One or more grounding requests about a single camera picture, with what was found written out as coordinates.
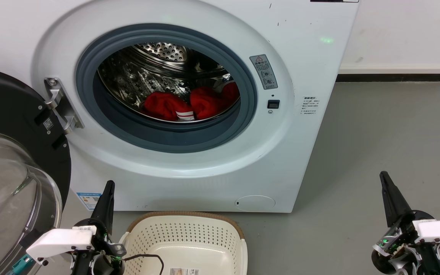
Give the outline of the white text sticker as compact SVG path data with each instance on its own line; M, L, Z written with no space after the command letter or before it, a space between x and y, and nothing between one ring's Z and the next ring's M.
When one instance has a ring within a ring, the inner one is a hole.
M304 96L301 105L301 115L315 115L319 110L320 100L316 96Z

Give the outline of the black glass washer door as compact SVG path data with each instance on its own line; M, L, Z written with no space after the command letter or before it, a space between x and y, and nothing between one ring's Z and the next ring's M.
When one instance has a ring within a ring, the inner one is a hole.
M48 131L43 122L51 118ZM59 227L71 156L56 114L30 86L0 73L0 275Z

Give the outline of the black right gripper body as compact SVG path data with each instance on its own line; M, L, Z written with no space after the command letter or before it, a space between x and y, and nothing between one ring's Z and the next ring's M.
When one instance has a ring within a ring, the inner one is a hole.
M373 246L372 264L386 275L440 275L440 238L425 239L418 222L395 223Z

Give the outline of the white front-load washing machine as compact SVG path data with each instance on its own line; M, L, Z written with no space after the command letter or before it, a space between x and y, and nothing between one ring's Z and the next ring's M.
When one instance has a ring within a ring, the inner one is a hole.
M241 211L237 199L262 195L275 201L270 212L289 213L360 2L0 0L0 73L30 86L44 103L44 78L61 80L84 124L66 134L68 193L102 194L112 180L118 211ZM125 142L91 117L76 89L82 54L112 30L147 23L195 30L237 54L258 96L246 129L209 150L166 153ZM270 61L277 89L263 89L249 59L261 54ZM315 115L300 114L304 96L320 100ZM280 107L268 109L269 100L280 100Z

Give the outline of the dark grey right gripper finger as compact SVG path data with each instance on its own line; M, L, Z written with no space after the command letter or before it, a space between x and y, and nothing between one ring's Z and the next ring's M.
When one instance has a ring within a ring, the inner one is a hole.
M414 214L408 202L387 171L380 172L380 181L387 226L409 229Z

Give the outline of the grey warning label sticker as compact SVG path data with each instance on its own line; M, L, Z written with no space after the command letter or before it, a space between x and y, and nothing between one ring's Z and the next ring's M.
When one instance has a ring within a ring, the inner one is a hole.
M277 89L278 82L276 80L273 68L269 59L265 54L255 55L249 57L252 65L254 66L263 89Z

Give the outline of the black baseboard strip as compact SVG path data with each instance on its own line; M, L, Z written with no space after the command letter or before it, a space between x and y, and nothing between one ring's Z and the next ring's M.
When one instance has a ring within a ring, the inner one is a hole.
M337 83L440 82L438 74L339 74Z

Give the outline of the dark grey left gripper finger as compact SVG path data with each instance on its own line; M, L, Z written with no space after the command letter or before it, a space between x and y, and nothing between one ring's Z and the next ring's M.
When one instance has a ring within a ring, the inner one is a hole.
M108 180L90 220L99 234L112 234L113 213L115 210L115 182Z

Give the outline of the white wall baseboard ledge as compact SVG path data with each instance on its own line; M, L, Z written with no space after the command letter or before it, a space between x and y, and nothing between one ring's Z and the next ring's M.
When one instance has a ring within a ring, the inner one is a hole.
M342 65L339 74L440 74L440 65L416 66L349 66Z

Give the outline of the blue energy label sticker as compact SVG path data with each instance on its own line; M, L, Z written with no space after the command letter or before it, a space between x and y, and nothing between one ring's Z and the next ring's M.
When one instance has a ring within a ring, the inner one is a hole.
M101 197L101 193L86 193L86 192L77 192L76 193L84 206L93 211L98 203L99 198Z

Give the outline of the perforated steel drum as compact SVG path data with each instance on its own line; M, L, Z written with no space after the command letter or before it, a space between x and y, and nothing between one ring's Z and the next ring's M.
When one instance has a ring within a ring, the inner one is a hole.
M100 64L98 75L117 101L149 120L182 124L205 122L227 113L240 101L206 120L176 122L145 114L143 104L153 92L170 92L189 102L191 91L197 87L208 86L220 92L225 84L235 82L214 59L171 42L143 42L121 49Z

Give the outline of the metal door hinge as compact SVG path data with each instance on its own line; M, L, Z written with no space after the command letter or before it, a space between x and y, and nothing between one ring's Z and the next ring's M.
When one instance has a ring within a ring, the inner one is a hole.
M58 117L64 133L70 134L75 129L84 129L84 124L61 80L58 77L46 77L44 87L47 93L45 104Z

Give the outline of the red garment with white trim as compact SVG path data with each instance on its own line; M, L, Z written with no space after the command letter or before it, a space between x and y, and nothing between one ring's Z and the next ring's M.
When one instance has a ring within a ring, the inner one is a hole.
M145 114L167 121L206 120L230 108L240 98L235 82L222 87L220 92L208 86L193 89L189 102L170 92L153 92L143 104Z

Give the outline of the grey rubber door gasket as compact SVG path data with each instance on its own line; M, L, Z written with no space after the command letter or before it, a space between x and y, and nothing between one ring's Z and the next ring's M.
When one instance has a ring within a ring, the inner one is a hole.
M240 102L231 111L207 122L173 124L153 122L121 107L105 94L98 80L98 63L133 42L166 38L200 50L215 61L224 61L240 81ZM246 64L227 46L203 33L180 26L147 23L125 26L104 34L84 51L76 69L76 89L91 117L106 131L134 146L166 153L193 153L229 142L251 122L257 107L257 89Z

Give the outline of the round white filter cover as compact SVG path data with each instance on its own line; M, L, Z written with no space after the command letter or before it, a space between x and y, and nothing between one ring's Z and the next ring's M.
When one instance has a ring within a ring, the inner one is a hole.
M248 212L270 212L274 206L274 199L262 195L244 196L235 202L237 209Z

